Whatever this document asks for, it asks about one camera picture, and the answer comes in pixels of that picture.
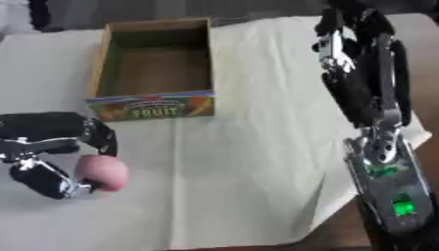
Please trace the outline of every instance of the cardboard box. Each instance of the cardboard box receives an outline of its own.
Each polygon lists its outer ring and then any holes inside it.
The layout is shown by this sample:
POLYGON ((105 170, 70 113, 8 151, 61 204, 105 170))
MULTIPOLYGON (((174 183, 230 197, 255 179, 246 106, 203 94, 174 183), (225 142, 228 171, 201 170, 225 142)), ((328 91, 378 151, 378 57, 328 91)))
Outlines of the cardboard box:
POLYGON ((103 121, 214 114, 208 19, 107 25, 86 99, 103 121))

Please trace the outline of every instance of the paper sheet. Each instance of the paper sheet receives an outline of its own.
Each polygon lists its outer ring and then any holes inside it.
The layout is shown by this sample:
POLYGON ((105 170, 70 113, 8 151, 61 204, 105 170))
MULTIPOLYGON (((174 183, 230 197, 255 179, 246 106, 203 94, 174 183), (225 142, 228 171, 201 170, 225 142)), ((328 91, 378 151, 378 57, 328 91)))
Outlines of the paper sheet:
MULTIPOLYGON (((355 194, 342 139, 356 133, 320 82, 316 18, 213 31, 213 118, 110 124, 127 188, 42 198, 0 169, 0 250, 163 250, 294 242, 355 194)), ((100 31, 8 36, 0 113, 77 111, 100 31)), ((429 136, 417 120, 406 131, 429 136)), ((50 157, 73 167, 77 156, 50 157)))

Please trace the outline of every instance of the robotic hand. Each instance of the robotic hand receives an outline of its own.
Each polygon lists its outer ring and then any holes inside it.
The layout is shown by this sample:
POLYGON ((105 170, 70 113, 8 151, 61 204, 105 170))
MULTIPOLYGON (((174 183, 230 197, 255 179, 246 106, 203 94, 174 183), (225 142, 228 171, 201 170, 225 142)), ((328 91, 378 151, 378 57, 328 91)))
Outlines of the robotic hand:
MULTIPOLYGON (((96 174, 81 181, 72 180, 62 169, 38 157, 41 153, 75 152, 79 149, 79 141, 97 148, 100 155, 116 157, 118 152, 113 130, 95 119, 87 119, 76 113, 0 116, 0 160, 13 164, 10 168, 12 179, 53 199, 73 198, 79 193, 91 193, 106 185, 105 180, 94 178, 96 174)), ((116 163, 114 166, 125 172, 125 167, 120 168, 122 165, 116 163)))
POLYGON ((326 88, 361 133, 345 140, 346 162, 372 248, 439 250, 436 200, 401 133, 412 114, 406 49, 377 10, 354 0, 329 6, 313 49, 326 88))

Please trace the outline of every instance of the white paper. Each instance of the white paper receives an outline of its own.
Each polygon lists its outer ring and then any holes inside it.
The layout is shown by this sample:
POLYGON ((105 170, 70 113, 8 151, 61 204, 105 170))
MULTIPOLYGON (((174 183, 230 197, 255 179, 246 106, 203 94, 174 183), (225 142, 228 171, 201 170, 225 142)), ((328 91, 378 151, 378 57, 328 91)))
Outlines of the white paper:
MULTIPOLYGON (((131 171, 120 193, 52 201, 11 181, 2 166, 0 250, 270 245, 307 235, 355 195, 342 140, 356 132, 320 81, 316 22, 215 29, 217 114, 110 124, 131 171)), ((100 36, 8 36, 0 44, 0 114, 89 115, 81 99, 100 36)), ((417 120, 406 134, 415 145, 429 136, 417 120)), ((50 158, 72 168, 77 156, 50 158)))

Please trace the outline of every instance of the green light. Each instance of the green light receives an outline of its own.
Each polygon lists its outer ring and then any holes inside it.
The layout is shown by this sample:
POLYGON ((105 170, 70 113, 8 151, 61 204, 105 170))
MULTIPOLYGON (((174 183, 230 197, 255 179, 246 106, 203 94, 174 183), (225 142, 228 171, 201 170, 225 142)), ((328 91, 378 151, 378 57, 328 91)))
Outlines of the green light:
POLYGON ((407 194, 401 194, 398 199, 393 201, 393 209, 398 217, 416 213, 415 205, 407 194))
POLYGON ((383 168, 371 168, 369 169, 368 173, 372 177, 382 177, 382 176, 390 176, 392 174, 395 174, 398 172, 398 168, 388 166, 383 168))

